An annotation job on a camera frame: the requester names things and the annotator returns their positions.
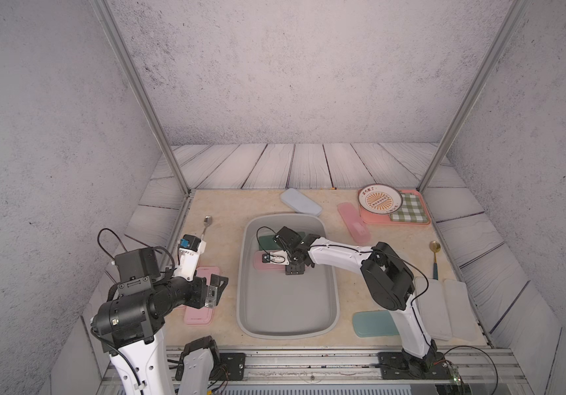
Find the dark green pencil case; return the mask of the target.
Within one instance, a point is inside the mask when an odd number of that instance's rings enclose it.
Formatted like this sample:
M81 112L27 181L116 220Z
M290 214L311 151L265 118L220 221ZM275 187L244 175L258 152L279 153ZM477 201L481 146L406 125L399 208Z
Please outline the dark green pencil case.
M285 250L288 247L288 245L282 245L282 243L276 241L276 234L259 235L257 237L257 243L259 250L262 251Z

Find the clear translucent pencil case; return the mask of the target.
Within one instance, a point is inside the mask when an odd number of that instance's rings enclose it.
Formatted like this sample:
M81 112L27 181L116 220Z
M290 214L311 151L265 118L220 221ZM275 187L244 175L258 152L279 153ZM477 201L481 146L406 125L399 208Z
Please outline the clear translucent pencil case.
M452 328L441 282L417 277L415 288L417 295L422 294L416 304L427 333L434 340L450 341Z

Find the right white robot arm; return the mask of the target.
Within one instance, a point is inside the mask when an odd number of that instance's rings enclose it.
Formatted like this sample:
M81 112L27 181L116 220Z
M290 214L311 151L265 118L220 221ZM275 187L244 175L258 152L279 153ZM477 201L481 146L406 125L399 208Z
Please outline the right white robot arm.
M273 241L286 254L285 272L301 275L307 267L331 266L360 274L374 302L390 312L401 338L402 369L414 377L431 372L438 361L437 346L424 328L417 306L412 266L390 247L379 242L375 246L342 245L320 235L302 237L284 226Z

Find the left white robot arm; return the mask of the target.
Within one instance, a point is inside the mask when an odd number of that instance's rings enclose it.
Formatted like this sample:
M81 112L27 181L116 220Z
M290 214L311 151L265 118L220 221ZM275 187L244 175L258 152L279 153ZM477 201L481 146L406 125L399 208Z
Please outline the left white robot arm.
M220 351L211 336L185 345L178 364L182 378L176 388L165 345L165 317L185 305L193 309L219 304L228 286L226 277L212 274L191 281L177 276L151 282L143 277L117 285L130 291L103 303L91 323L91 334L117 369L127 394L207 394Z

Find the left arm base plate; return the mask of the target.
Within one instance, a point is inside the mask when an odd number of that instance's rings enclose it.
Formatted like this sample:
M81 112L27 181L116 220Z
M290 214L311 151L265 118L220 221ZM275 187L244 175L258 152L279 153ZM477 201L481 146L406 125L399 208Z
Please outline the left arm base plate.
M213 382L228 380L243 381L246 366L246 354L242 352L222 352L220 362L215 362L209 379Z

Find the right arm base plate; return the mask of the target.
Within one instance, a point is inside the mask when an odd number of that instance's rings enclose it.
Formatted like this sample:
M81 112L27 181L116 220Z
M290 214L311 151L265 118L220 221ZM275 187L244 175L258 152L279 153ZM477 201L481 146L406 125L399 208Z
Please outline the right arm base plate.
M432 352L423 359L406 352L380 352L378 363L373 367L380 370L383 380L450 380L454 381L452 370L442 360L440 352Z

